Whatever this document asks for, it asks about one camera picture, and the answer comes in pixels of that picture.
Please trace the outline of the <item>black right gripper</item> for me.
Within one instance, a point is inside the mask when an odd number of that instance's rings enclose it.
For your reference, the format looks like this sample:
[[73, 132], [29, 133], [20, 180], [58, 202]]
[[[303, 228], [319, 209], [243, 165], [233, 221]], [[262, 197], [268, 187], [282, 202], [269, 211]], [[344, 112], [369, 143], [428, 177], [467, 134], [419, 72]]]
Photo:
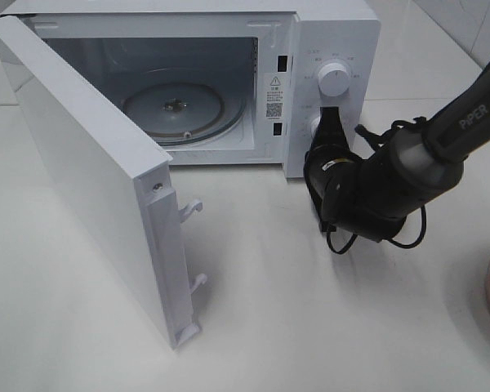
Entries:
[[313, 145], [305, 155], [304, 178], [323, 232], [329, 226], [351, 233], [368, 231], [361, 163], [348, 149], [339, 108], [321, 107]]

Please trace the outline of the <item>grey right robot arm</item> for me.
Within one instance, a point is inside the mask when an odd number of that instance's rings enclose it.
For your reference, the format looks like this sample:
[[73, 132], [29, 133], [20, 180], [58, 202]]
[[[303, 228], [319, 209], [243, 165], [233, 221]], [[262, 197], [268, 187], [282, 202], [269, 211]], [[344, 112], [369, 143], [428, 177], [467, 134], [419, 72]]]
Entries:
[[304, 165], [319, 228], [391, 240], [410, 213], [455, 187], [468, 155], [490, 141], [490, 63], [431, 119], [396, 120], [382, 135], [356, 132], [374, 150], [367, 159], [350, 150], [339, 109], [321, 109]]

